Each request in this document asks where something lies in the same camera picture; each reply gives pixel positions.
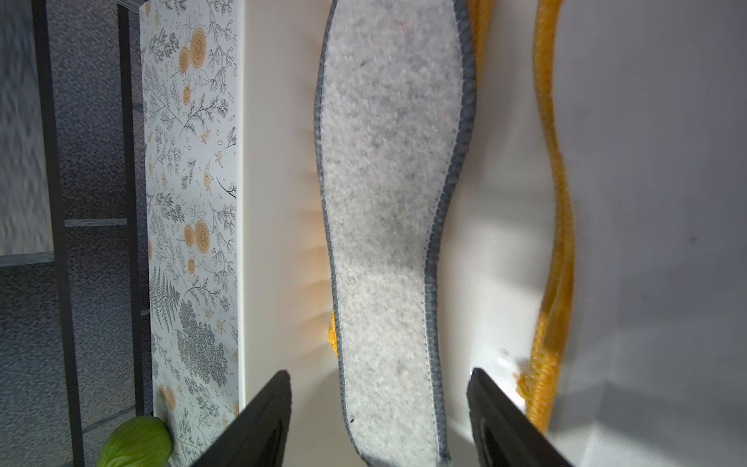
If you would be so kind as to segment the white insole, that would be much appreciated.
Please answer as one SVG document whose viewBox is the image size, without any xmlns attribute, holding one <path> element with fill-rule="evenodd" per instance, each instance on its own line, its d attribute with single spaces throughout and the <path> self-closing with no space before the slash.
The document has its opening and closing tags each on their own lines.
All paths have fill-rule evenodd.
<svg viewBox="0 0 747 467">
<path fill-rule="evenodd" d="M 469 153 L 439 267 L 447 406 L 466 405 L 474 368 L 508 393 L 528 361 L 548 277 L 554 189 L 532 71 L 537 5 L 496 3 Z"/>
</svg>

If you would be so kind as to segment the grey insole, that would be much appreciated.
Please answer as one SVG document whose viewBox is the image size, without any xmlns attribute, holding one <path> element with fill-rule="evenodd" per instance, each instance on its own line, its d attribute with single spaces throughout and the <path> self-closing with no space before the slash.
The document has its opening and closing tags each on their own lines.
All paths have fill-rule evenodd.
<svg viewBox="0 0 747 467">
<path fill-rule="evenodd" d="M 332 4 L 315 150 L 342 413 L 369 466 L 451 462 L 438 264 L 476 104 L 466 2 Z"/>
</svg>

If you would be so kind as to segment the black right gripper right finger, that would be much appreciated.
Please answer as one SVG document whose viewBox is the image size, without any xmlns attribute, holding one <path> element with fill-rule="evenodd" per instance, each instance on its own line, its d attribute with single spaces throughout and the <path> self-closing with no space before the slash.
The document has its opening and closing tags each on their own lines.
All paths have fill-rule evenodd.
<svg viewBox="0 0 747 467">
<path fill-rule="evenodd" d="M 484 370 L 472 371 L 467 398 L 480 466 L 572 466 Z"/>
</svg>

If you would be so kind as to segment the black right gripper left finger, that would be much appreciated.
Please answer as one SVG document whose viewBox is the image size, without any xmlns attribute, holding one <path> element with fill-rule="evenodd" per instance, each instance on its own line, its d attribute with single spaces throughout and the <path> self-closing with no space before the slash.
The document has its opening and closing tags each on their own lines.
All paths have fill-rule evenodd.
<svg viewBox="0 0 747 467">
<path fill-rule="evenodd" d="M 281 370 L 193 466 L 281 466 L 291 416 L 291 377 L 287 371 Z"/>
</svg>

